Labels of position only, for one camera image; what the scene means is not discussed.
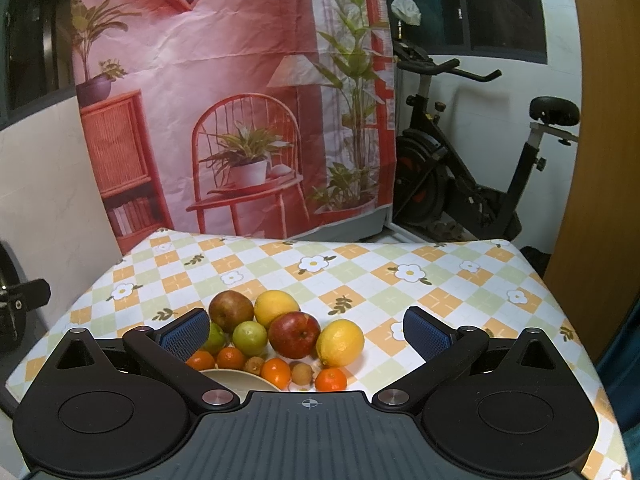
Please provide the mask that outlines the black exercise bike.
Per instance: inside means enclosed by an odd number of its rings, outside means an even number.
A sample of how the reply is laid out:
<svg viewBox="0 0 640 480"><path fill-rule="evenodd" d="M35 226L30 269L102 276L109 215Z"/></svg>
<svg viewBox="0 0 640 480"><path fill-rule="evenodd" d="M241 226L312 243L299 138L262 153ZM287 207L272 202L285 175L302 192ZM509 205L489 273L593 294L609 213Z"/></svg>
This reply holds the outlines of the black exercise bike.
<svg viewBox="0 0 640 480"><path fill-rule="evenodd" d="M409 127L396 136L396 171L392 219L395 224L432 240L457 240L463 232L479 240L514 240L521 233L516 208L534 170L547 161L539 155L545 136L563 145L578 141L568 127L580 123L578 106L556 96L537 96L529 103L529 135L521 150L506 191L481 185L439 127L446 105L427 110L432 79L439 75L488 84L502 76L501 70L477 75L462 70L457 58L436 63L416 44L397 34L393 39L398 70L420 77L416 93L407 96L411 108Z"/></svg>

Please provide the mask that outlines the brownish red apple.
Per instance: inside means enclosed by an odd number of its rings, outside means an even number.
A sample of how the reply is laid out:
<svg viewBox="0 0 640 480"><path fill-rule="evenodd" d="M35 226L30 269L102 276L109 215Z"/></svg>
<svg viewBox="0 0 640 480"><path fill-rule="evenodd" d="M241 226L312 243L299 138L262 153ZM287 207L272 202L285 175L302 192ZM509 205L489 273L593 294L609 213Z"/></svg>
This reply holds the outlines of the brownish red apple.
<svg viewBox="0 0 640 480"><path fill-rule="evenodd" d="M247 296L235 290L224 290L210 300L208 314L213 323L230 334L236 326L254 318L254 307Z"/></svg>

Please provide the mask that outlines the pink printed backdrop cloth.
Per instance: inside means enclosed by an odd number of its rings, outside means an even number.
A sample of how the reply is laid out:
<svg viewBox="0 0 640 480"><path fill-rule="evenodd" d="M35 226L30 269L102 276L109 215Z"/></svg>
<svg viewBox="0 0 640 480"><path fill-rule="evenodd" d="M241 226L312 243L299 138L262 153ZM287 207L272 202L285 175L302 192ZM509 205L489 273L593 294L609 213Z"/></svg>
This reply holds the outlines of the pink printed backdrop cloth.
<svg viewBox="0 0 640 480"><path fill-rule="evenodd" d="M356 242L395 171L385 0L72 0L80 118L123 252L158 229Z"/></svg>

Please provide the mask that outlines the brown longan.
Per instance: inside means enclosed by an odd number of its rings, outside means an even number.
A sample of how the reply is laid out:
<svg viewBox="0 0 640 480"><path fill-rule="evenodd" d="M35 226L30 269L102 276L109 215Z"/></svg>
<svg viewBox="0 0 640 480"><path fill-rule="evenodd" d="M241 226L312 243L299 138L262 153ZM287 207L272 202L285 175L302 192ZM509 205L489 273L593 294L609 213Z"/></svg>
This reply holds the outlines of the brown longan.
<svg viewBox="0 0 640 480"><path fill-rule="evenodd" d="M247 359L243 370L245 370L247 373L259 376L260 374L262 374L262 367L265 364L265 360L263 358L261 358L260 356L252 356L251 358Z"/></svg>
<svg viewBox="0 0 640 480"><path fill-rule="evenodd" d="M309 387L314 380L314 370L310 365L298 362L291 370L292 383L301 387Z"/></svg>

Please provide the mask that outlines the wooden door panel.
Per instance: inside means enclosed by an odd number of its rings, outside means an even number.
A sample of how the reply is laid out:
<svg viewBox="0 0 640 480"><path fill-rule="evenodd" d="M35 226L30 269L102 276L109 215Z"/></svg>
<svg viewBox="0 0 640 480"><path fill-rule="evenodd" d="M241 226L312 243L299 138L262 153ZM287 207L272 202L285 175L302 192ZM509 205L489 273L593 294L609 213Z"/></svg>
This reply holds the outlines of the wooden door panel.
<svg viewBox="0 0 640 480"><path fill-rule="evenodd" d="M582 125L544 281L597 361L639 293L639 0L576 0Z"/></svg>

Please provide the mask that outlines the beige bowl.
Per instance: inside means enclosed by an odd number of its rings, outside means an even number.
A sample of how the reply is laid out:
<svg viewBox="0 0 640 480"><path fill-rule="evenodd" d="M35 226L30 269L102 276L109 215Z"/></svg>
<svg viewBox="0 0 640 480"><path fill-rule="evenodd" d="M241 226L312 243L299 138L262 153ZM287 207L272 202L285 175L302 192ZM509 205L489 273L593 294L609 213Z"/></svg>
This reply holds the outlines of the beige bowl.
<svg viewBox="0 0 640 480"><path fill-rule="evenodd" d="M211 370L202 370L202 374L233 391L241 402L244 402L252 391L279 392L279 389L271 382L267 382L260 376L244 372L244 370L212 368Z"/></svg>

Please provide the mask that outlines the brown longan left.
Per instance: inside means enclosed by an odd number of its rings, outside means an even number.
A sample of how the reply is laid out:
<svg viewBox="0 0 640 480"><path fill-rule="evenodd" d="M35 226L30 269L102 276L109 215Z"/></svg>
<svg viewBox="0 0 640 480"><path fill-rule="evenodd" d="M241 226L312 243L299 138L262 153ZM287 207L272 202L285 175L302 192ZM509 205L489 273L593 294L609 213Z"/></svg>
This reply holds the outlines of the brown longan left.
<svg viewBox="0 0 640 480"><path fill-rule="evenodd" d="M247 373L259 376L260 374L262 374L262 367L265 364L265 360L263 358L261 358L260 356L252 356L251 358L247 359L243 370L245 370Z"/></svg>

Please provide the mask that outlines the checkered floral tablecloth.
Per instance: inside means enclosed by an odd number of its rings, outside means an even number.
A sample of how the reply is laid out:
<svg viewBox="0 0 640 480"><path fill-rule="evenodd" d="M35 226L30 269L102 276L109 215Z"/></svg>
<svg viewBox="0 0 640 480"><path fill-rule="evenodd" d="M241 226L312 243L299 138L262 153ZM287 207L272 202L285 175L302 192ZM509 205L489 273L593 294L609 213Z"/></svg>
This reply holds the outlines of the checkered floral tablecloth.
<svg viewBox="0 0 640 480"><path fill-rule="evenodd" d="M206 307L233 289L248 298L267 290L290 294L321 324L347 318L366 342L346 368L349 385L375 392L419 364L401 328L418 306L451 326L474 325L512 338L526 327L546 332L585 389L599 433L584 473L627 479L620 428L590 357L533 267L504 240L449 244L329 243L261 240L159 229L134 246L81 295L9 374L20 398L71 328L98 338L134 326L160 326Z"/></svg>

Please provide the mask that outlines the dark window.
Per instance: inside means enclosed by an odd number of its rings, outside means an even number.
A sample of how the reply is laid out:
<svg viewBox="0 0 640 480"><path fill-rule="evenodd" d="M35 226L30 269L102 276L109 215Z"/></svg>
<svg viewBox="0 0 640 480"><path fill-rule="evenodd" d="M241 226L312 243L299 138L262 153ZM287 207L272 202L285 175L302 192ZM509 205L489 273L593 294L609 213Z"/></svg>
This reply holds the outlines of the dark window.
<svg viewBox="0 0 640 480"><path fill-rule="evenodd" d="M429 54L548 61L541 0L412 1L421 12L420 23L393 18L392 29Z"/></svg>

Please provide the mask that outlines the green lime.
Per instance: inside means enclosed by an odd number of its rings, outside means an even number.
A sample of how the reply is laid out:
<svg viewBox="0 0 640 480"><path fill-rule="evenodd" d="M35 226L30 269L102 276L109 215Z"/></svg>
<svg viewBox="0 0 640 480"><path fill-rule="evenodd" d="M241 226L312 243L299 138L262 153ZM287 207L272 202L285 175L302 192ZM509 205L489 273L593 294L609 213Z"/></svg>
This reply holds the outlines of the green lime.
<svg viewBox="0 0 640 480"><path fill-rule="evenodd" d="M244 356L261 356L268 344L268 333L262 324L245 321L235 327L232 342Z"/></svg>
<svg viewBox="0 0 640 480"><path fill-rule="evenodd" d="M212 356L216 356L220 350L228 346L227 334L214 322L209 323L208 336L202 349Z"/></svg>

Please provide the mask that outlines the brown longan right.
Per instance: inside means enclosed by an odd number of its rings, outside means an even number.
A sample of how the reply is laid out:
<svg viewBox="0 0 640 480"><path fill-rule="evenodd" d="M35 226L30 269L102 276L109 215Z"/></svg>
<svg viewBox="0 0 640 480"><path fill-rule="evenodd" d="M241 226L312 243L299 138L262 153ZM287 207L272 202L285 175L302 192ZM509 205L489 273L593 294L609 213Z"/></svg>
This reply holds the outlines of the brown longan right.
<svg viewBox="0 0 640 480"><path fill-rule="evenodd" d="M309 387L314 380L314 370L310 365L298 362L291 370L292 383L301 387Z"/></svg>

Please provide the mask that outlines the yellow orange back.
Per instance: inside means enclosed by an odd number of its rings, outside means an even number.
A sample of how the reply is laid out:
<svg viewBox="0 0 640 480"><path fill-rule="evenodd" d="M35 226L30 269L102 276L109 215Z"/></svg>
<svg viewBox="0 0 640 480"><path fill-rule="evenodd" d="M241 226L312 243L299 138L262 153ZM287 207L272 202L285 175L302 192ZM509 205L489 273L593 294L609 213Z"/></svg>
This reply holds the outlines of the yellow orange back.
<svg viewBox="0 0 640 480"><path fill-rule="evenodd" d="M255 320L265 328L278 316L298 310L298 302L283 290L266 290L254 302Z"/></svg>

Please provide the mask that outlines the white cloth on bike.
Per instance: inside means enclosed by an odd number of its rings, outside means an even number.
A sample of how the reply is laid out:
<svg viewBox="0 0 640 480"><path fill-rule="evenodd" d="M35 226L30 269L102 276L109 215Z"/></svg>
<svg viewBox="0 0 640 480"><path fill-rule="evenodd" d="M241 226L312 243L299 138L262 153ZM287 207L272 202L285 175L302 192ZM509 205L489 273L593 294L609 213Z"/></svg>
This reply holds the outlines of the white cloth on bike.
<svg viewBox="0 0 640 480"><path fill-rule="evenodd" d="M393 0L390 4L393 16L401 23L410 26L419 26L421 24L421 11L413 0Z"/></svg>

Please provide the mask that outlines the small tangerine left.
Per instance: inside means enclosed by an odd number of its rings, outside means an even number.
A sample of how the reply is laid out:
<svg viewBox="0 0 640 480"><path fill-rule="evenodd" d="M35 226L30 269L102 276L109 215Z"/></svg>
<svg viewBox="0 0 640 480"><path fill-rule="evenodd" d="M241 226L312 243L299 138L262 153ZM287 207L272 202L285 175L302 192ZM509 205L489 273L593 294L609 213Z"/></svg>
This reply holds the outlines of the small tangerine left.
<svg viewBox="0 0 640 480"><path fill-rule="evenodd" d="M186 360L194 370L213 370L216 367L215 358L206 350L196 350L189 359Z"/></svg>

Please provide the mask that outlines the small tangerine right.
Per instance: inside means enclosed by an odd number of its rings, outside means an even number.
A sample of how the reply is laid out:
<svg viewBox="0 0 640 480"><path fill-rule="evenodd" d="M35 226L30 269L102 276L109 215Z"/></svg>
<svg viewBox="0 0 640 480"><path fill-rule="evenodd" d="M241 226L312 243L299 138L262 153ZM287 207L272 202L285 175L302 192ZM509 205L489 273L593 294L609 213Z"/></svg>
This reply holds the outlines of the small tangerine right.
<svg viewBox="0 0 640 480"><path fill-rule="evenodd" d="M346 375L340 368L320 370L314 380L314 388L320 392L344 391L347 387Z"/></svg>

